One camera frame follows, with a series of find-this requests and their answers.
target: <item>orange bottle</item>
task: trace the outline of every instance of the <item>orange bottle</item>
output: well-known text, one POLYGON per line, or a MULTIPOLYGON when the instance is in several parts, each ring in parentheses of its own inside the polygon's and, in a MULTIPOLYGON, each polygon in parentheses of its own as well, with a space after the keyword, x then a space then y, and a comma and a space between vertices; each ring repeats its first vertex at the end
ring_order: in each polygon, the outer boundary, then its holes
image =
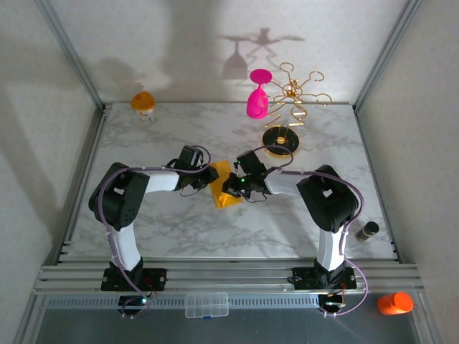
POLYGON ((406 292, 396 292, 395 294, 380 297, 377 306, 382 314, 394 315, 411 312, 414 303, 406 292))

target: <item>small jar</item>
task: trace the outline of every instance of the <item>small jar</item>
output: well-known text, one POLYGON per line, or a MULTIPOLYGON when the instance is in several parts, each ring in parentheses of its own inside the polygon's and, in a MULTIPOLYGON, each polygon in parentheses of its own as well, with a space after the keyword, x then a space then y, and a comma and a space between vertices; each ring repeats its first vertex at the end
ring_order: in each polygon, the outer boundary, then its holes
POLYGON ((149 92, 140 92, 131 100, 131 107, 137 112, 143 122, 153 122, 155 117, 155 98, 149 92))
POLYGON ((379 232, 379 226, 376 222, 370 221, 361 230, 356 233, 356 239, 359 242, 365 242, 379 232))

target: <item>orange plastic cup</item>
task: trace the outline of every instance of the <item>orange plastic cup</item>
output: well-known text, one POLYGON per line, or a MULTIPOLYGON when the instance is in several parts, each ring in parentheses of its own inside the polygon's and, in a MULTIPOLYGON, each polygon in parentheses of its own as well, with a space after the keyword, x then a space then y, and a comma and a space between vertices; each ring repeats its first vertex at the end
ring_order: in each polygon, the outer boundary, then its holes
POLYGON ((396 292, 378 299, 378 310, 384 315, 404 314, 411 312, 415 306, 406 292, 396 292))

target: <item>orange cap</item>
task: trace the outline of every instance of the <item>orange cap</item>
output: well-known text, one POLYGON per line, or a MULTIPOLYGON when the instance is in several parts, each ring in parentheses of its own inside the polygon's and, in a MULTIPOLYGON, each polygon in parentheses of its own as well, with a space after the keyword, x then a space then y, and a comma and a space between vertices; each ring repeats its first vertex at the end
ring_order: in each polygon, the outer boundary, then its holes
POLYGON ((406 292, 396 292, 380 297, 377 306, 382 314, 393 315, 411 312, 415 305, 406 292))
POLYGON ((150 93, 144 91, 137 94, 131 100, 131 107, 137 111, 148 111, 155 107, 155 98, 150 93))

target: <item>clear plastic box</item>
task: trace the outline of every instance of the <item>clear plastic box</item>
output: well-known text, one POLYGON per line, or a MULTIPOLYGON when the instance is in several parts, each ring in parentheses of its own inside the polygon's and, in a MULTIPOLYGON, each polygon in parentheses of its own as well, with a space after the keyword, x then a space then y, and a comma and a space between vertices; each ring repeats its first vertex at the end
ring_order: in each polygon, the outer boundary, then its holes
POLYGON ((189 319, 226 317, 230 304, 226 292, 190 294, 185 298, 185 316, 189 319))

